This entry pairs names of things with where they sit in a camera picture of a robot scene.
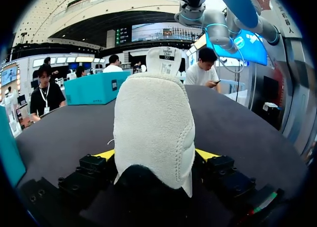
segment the shoe tongue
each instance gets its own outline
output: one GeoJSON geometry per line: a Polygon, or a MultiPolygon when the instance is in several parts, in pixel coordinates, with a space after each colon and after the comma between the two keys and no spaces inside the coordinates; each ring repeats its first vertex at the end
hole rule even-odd
{"type": "Polygon", "coordinates": [[[152,48],[147,54],[148,72],[176,76],[182,62],[181,51],[173,47],[152,48]]]}

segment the person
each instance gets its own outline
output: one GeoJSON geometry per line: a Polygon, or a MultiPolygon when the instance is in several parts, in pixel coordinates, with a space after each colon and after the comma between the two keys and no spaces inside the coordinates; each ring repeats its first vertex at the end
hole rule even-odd
{"type": "Polygon", "coordinates": [[[83,66],[78,66],[75,73],[77,77],[83,77],[85,76],[85,68],[83,66]]]}
{"type": "Polygon", "coordinates": [[[133,66],[133,73],[139,73],[139,72],[142,72],[142,71],[141,71],[141,62],[138,62],[138,63],[136,63],[136,64],[133,66]]]}
{"type": "Polygon", "coordinates": [[[40,85],[31,95],[31,120],[39,121],[40,116],[65,106],[65,97],[56,83],[50,83],[51,66],[43,64],[38,70],[40,85]]]}
{"type": "Polygon", "coordinates": [[[9,75],[8,75],[8,79],[10,82],[12,82],[12,78],[13,78],[13,72],[12,72],[12,69],[10,70],[9,72],[9,75]]]}
{"type": "Polygon", "coordinates": [[[217,56],[212,49],[203,48],[199,51],[199,60],[190,66],[186,71],[186,85],[201,85],[210,88],[216,88],[220,93],[221,88],[214,62],[217,56]]]}
{"type": "Polygon", "coordinates": [[[103,72],[122,72],[122,68],[119,67],[120,60],[118,55],[111,55],[109,58],[109,66],[106,67],[103,72]]]}
{"type": "MultiPolygon", "coordinates": [[[[51,65],[51,57],[46,57],[45,59],[44,59],[44,64],[47,64],[47,65],[51,65]]],[[[51,68],[52,69],[52,71],[51,71],[51,73],[52,73],[52,75],[55,75],[55,74],[58,74],[58,71],[56,70],[56,71],[54,71],[53,70],[53,68],[51,68]]]]}

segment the blue screen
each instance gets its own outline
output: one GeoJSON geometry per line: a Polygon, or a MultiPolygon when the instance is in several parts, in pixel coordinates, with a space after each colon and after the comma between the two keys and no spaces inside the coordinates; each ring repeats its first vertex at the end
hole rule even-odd
{"type": "Polygon", "coordinates": [[[91,62],[83,62],[84,68],[91,68],[91,62]]]}
{"type": "Polygon", "coordinates": [[[72,70],[76,70],[76,69],[78,68],[78,66],[79,66],[79,63],[78,63],[78,62],[70,62],[70,63],[68,64],[68,68],[69,68],[69,69],[72,69],[72,70]]]}
{"type": "MultiPolygon", "coordinates": [[[[214,49],[220,57],[232,57],[242,60],[239,51],[231,54],[221,48],[219,45],[213,45],[209,41],[208,33],[206,32],[207,47],[214,49]]],[[[250,31],[241,30],[240,34],[234,39],[245,61],[256,62],[262,65],[267,65],[267,54],[262,42],[250,31]]]]}

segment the lanyard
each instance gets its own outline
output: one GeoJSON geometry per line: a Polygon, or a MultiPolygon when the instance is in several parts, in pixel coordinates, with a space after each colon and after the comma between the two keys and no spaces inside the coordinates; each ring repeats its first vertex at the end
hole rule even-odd
{"type": "Polygon", "coordinates": [[[44,100],[45,103],[46,103],[46,107],[49,107],[49,105],[48,105],[48,99],[47,99],[47,97],[48,97],[48,95],[49,95],[49,90],[50,90],[50,83],[49,83],[48,91],[47,91],[46,96],[45,96],[45,98],[44,98],[43,91],[42,91],[42,89],[40,88],[40,92],[41,92],[42,98],[43,98],[43,100],[44,100]]]}

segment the white t-shirt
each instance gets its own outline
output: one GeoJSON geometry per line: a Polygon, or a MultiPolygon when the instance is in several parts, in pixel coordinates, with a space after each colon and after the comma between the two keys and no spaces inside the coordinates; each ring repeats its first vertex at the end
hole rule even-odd
{"type": "Polygon", "coordinates": [[[115,66],[115,65],[109,65],[106,67],[103,72],[123,72],[121,67],[115,66]]]}
{"type": "Polygon", "coordinates": [[[219,81],[216,69],[214,66],[211,67],[209,71],[202,70],[198,63],[191,65],[186,71],[185,84],[186,85],[202,85],[204,86],[206,82],[219,81]]]}

